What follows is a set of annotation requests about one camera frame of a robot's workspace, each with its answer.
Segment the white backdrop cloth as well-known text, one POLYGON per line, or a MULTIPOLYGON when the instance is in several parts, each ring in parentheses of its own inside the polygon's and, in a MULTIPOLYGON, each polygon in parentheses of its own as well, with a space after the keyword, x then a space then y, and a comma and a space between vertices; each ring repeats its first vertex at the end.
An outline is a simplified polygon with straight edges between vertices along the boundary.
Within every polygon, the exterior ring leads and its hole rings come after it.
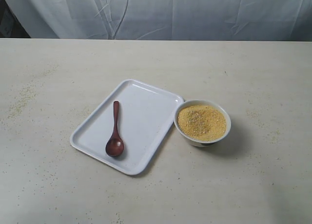
POLYGON ((5 0, 32 38, 310 41, 312 0, 5 0))

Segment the white rectangular plastic tray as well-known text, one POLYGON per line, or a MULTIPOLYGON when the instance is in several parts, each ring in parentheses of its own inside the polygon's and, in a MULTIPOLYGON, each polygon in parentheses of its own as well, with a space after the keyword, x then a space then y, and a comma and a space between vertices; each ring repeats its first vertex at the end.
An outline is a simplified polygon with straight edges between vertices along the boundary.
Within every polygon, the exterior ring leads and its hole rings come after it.
POLYGON ((145 170, 171 125, 183 98, 155 86, 122 81, 70 136, 70 144, 88 156, 126 174, 145 170), (118 131, 124 152, 110 157, 105 152, 113 132, 113 102, 119 102, 118 131))

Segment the dark brown wooden spoon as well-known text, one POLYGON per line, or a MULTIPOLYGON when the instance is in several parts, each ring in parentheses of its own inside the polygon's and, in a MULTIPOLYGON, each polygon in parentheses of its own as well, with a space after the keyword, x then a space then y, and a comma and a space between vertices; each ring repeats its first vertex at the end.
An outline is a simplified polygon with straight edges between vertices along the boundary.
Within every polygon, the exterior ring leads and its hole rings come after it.
POLYGON ((124 151, 124 143, 118 132, 118 115, 119 115, 119 102, 113 103, 113 115, 114 115, 114 128, 110 139, 108 140, 105 151, 110 157, 118 157, 124 151))

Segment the white ceramic bowl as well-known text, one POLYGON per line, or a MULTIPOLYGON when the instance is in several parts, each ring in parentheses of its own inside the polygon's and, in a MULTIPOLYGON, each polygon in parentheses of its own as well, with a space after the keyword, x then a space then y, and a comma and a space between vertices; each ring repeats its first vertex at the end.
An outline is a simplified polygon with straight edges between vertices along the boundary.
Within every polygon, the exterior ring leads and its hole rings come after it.
POLYGON ((183 102, 177 108, 177 110, 175 112, 175 116, 174 116, 174 124, 175 124, 176 129, 179 131, 179 133, 182 135, 182 137, 185 139, 185 141, 188 142, 188 144, 190 144, 190 145, 192 145, 194 147, 202 148, 202 147, 210 146, 210 145, 212 145, 212 144, 214 144, 216 142, 219 142, 222 139, 224 139, 228 135, 228 133, 230 132, 232 123, 231 123, 231 119, 230 119, 229 115, 226 113, 226 111, 220 105, 218 105, 218 104, 216 104, 216 103, 214 103, 212 101, 208 101, 208 100, 189 100, 189 101, 183 102), (220 137, 220 138, 218 138, 216 140, 213 140, 213 141, 200 141, 200 140, 196 140, 196 139, 190 138, 189 136, 185 135, 181 131, 181 129, 179 128, 178 123, 177 123, 178 113, 183 108, 186 108, 186 107, 189 107, 189 106, 194 106, 194 105, 209 105, 209 106, 214 107, 215 109, 217 109, 218 111, 220 111, 223 114, 223 116, 226 119, 226 130, 225 130, 225 133, 224 133, 224 135, 222 137, 220 137))

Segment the golden-brown granular powder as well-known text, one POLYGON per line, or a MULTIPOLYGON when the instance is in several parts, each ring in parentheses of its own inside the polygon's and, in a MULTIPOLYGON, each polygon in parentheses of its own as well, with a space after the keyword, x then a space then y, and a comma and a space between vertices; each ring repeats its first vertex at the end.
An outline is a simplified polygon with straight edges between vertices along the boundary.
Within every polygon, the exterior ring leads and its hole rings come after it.
POLYGON ((183 108, 177 116, 181 131, 190 138, 213 141, 222 137, 226 130, 223 114, 209 105, 194 105, 183 108))

